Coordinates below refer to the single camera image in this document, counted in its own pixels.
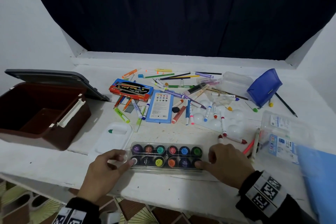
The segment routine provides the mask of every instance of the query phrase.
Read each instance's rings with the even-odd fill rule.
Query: blue pouch
[[[277,72],[274,68],[267,70],[259,76],[252,85],[247,89],[254,103],[262,107],[270,100],[275,92],[282,85]]]

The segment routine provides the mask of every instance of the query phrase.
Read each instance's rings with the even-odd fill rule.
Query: plastic lid
[[[83,75],[71,71],[40,70],[40,69],[7,69],[6,74],[30,83],[44,83],[52,85],[74,86],[86,88],[85,96],[91,99],[110,101],[89,84]]]

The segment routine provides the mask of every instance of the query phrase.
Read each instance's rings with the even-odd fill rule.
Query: white wall
[[[315,42],[308,49],[297,71],[308,79],[336,112],[336,15],[317,34]]]
[[[81,48],[73,43],[41,0],[0,0],[0,95],[20,81],[5,69],[73,69],[70,56]]]

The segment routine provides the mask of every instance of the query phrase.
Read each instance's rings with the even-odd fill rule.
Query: blue pencil case
[[[280,81],[274,68],[267,70],[259,76],[252,85],[247,89],[254,103],[262,107],[266,104],[280,88]]]
[[[154,90],[146,122],[171,123],[174,96],[161,90]]]

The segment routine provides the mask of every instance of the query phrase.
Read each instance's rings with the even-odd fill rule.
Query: clear plastic container
[[[200,145],[134,142],[127,159],[136,160],[131,168],[136,172],[197,175],[202,170],[195,167],[195,162],[202,157]]]
[[[280,170],[288,173],[300,172],[300,152],[314,154],[314,134],[308,124],[297,118],[290,118],[270,111],[264,111],[259,136],[259,153],[257,158],[262,163],[272,163]],[[310,168],[309,175],[319,172]]]
[[[251,97],[247,93],[247,89],[251,86],[252,83],[253,79],[248,76],[232,72],[225,72],[221,78],[221,83],[216,85],[216,88],[250,99]]]

